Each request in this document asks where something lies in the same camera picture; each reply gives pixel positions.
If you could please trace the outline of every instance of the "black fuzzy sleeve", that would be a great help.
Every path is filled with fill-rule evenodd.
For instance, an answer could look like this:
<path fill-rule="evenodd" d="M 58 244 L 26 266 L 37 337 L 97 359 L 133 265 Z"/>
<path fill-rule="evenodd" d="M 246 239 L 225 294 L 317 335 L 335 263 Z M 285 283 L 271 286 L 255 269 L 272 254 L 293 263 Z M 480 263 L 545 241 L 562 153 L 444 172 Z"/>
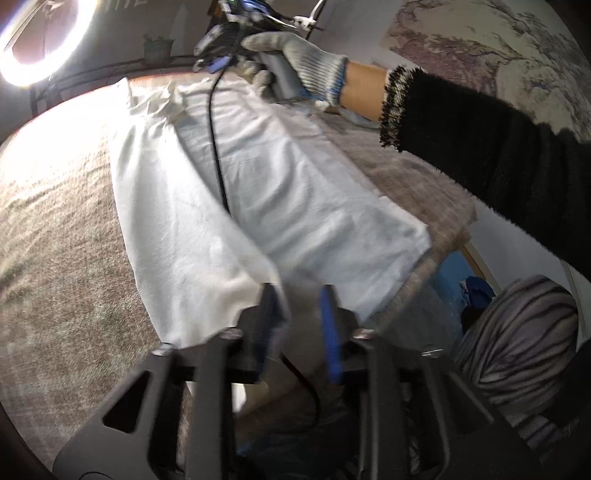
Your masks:
<path fill-rule="evenodd" d="M 446 173 L 591 280 L 591 144 L 501 100 L 411 73 L 402 103 L 392 95 L 384 103 L 382 142 Z M 399 77 L 392 72 L 390 90 Z"/>

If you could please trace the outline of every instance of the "power cord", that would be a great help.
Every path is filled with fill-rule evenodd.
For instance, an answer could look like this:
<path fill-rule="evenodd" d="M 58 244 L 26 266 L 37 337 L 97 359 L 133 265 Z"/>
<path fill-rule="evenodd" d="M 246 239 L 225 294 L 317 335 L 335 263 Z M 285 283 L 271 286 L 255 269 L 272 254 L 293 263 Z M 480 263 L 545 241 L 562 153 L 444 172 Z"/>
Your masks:
<path fill-rule="evenodd" d="M 318 425 L 320 421 L 320 416 L 322 415 L 322 405 L 320 404 L 320 397 L 318 396 L 318 392 L 314 388 L 314 385 L 308 380 L 302 372 L 300 372 L 296 366 L 291 363 L 285 355 L 281 354 L 281 362 L 288 368 L 288 370 L 295 375 L 295 377 L 300 381 L 302 386 L 308 391 L 312 400 L 314 400 L 314 420 L 309 425 L 305 425 L 300 429 L 289 430 L 287 432 L 273 432 L 274 434 L 280 435 L 295 435 L 299 433 L 305 433 Z"/>
<path fill-rule="evenodd" d="M 240 30 L 236 34 L 236 40 L 234 41 L 234 45 L 232 46 L 232 50 L 230 51 L 230 58 L 221 69 L 219 75 L 217 76 L 215 82 L 213 82 L 212 89 L 209 91 L 209 97 L 207 99 L 207 115 L 209 117 L 209 138 L 212 142 L 212 151 L 213 151 L 213 161 L 216 164 L 216 173 L 217 173 L 217 184 L 219 185 L 220 189 L 220 196 L 222 197 L 222 205 L 224 209 L 228 212 L 230 216 L 232 213 L 230 212 L 230 206 L 228 205 L 228 196 L 226 194 L 226 186 L 223 181 L 223 172 L 222 172 L 222 165 L 220 163 L 219 154 L 217 151 L 217 142 L 216 142 L 216 134 L 213 128 L 213 113 L 212 113 L 212 103 L 213 103 L 213 94 L 216 91 L 217 85 L 222 80 L 224 73 L 228 71 L 228 68 L 234 61 L 236 60 L 236 52 L 238 51 L 238 47 L 240 46 L 240 42 L 244 38 L 246 34 L 246 23 L 240 23 Z"/>
<path fill-rule="evenodd" d="M 215 93 L 216 88 L 217 88 L 218 84 L 220 83 L 220 80 L 222 79 L 223 75 L 228 71 L 228 68 L 230 67 L 230 65 L 232 65 L 234 63 L 234 61 L 236 60 L 236 53 L 238 52 L 238 47 L 240 46 L 240 42 L 244 38 L 245 34 L 246 34 L 246 24 L 244 22 L 242 22 L 240 24 L 240 30 L 238 31 L 238 33 L 236 35 L 236 40 L 234 42 L 234 45 L 232 46 L 232 50 L 230 51 L 230 58 L 228 59 L 228 62 L 224 65 L 224 67 L 221 69 L 215 82 L 213 82 L 213 86 L 212 86 L 211 90 L 209 91 L 209 97 L 207 99 L 207 115 L 209 118 L 209 137 L 212 142 L 213 160 L 216 165 L 216 173 L 217 173 L 217 183 L 219 185 L 220 196 L 222 197 L 222 205 L 223 205 L 224 209 L 228 212 L 228 215 L 230 215 L 230 217 L 232 216 L 232 212 L 230 211 L 230 206 L 228 203 L 228 196 L 226 194 L 226 186 L 225 186 L 224 179 L 223 179 L 222 165 L 220 163 L 219 153 L 217 151 L 216 134 L 215 134 L 215 129 L 213 127 L 212 106 L 213 106 L 213 94 Z M 312 383 L 310 383 L 310 381 L 304 376 L 304 374 L 302 372 L 300 372 L 297 369 L 297 367 L 293 363 L 291 363 L 291 361 L 283 354 L 281 355 L 281 361 L 289 369 L 289 371 L 295 375 L 295 377 L 302 384 L 302 386 L 310 393 L 310 395 L 314 401 L 314 420 L 313 420 L 313 422 L 310 425 L 306 425 L 302 429 L 298 429 L 298 430 L 294 430 L 294 431 L 290 431 L 290 432 L 283 432 L 283 433 L 284 434 L 297 434 L 297 433 L 307 432 L 308 430 L 316 427 L 316 425 L 318 425 L 318 422 L 320 421 L 320 415 L 322 414 L 322 406 L 320 404 L 320 397 L 318 396 L 318 392 L 316 391 L 316 389 L 314 388 Z"/>

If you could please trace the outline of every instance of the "white glove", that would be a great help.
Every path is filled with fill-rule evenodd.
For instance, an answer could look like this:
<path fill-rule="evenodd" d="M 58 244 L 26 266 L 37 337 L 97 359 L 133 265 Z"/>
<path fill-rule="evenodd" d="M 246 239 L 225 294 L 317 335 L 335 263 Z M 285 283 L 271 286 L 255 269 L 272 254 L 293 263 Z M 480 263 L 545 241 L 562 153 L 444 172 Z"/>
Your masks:
<path fill-rule="evenodd" d="M 257 94 L 265 97 L 265 90 L 273 81 L 271 72 L 264 70 L 265 66 L 257 61 L 239 59 L 236 66 L 238 75 L 245 78 L 255 87 Z"/>
<path fill-rule="evenodd" d="M 327 53 L 289 32 L 257 33 L 242 40 L 242 46 L 251 51 L 282 51 L 311 98 L 339 105 L 345 84 L 346 56 Z M 264 80 L 263 71 L 255 75 L 257 83 Z M 268 73 L 265 78 L 271 80 Z"/>

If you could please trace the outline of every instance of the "ring light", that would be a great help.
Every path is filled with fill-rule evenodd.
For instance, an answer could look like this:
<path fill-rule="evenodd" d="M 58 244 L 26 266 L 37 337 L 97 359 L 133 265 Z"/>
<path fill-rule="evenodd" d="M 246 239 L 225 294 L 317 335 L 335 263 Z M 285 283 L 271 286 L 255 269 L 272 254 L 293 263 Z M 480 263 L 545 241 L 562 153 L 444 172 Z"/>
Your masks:
<path fill-rule="evenodd" d="M 34 64 L 22 64 L 14 57 L 12 46 L 45 3 L 40 0 L 27 2 L 0 36 L 0 73 L 13 85 L 26 87 L 39 82 L 66 62 L 88 30 L 97 0 L 78 0 L 76 23 L 63 43 L 43 60 Z"/>

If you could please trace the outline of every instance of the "white cloth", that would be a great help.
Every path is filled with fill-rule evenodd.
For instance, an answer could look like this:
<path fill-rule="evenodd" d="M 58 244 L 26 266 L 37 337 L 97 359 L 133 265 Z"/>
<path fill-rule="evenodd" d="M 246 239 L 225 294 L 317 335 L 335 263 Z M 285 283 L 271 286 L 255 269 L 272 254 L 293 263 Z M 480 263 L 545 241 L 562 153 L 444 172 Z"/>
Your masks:
<path fill-rule="evenodd" d="M 257 303 L 259 284 L 272 282 L 304 358 L 322 348 L 306 341 L 319 323 L 320 287 L 334 284 L 342 306 L 364 321 L 429 248 L 426 226 L 380 196 L 305 115 L 267 104 L 235 76 L 214 97 L 230 218 L 207 129 L 211 86 L 118 84 L 124 101 L 109 151 L 139 294 L 159 337 L 187 346 L 235 325 Z"/>

